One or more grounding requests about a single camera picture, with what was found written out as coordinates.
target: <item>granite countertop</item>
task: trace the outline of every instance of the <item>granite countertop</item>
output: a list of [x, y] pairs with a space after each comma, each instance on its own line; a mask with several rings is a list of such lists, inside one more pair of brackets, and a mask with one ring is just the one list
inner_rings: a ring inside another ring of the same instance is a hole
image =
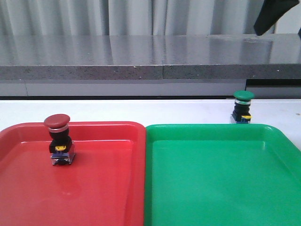
[[0, 82], [300, 78], [297, 34], [0, 36]]

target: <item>white table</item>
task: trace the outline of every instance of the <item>white table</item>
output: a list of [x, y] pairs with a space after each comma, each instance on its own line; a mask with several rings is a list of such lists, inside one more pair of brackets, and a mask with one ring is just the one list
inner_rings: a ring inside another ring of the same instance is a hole
[[[229, 123], [234, 100], [2, 100], [0, 130], [43, 122], [56, 113], [71, 121], [135, 121], [143, 126], [171, 123]], [[252, 123], [280, 129], [301, 149], [301, 99], [253, 100]]]

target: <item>green button cap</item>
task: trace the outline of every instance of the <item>green button cap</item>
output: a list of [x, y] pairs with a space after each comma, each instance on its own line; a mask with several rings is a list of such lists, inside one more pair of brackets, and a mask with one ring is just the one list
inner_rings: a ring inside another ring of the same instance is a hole
[[244, 90], [239, 90], [234, 93], [234, 96], [237, 100], [242, 100], [242, 101], [249, 101], [251, 99], [254, 99], [255, 95], [254, 93], [250, 91], [244, 91]]

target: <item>plastic tray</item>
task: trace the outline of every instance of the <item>plastic tray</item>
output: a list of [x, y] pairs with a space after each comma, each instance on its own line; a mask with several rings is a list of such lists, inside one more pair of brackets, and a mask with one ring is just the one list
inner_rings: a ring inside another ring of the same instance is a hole
[[146, 226], [301, 223], [301, 153], [266, 125], [147, 127]]
[[0, 132], [1, 226], [142, 226], [145, 128], [71, 122], [76, 156], [52, 166], [42, 123]]

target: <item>curtain fold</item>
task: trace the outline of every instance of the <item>curtain fold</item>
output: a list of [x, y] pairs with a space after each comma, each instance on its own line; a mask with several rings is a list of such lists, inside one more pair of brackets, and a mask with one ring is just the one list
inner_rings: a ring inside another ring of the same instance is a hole
[[263, 0], [0, 0], [0, 34], [254, 33]]

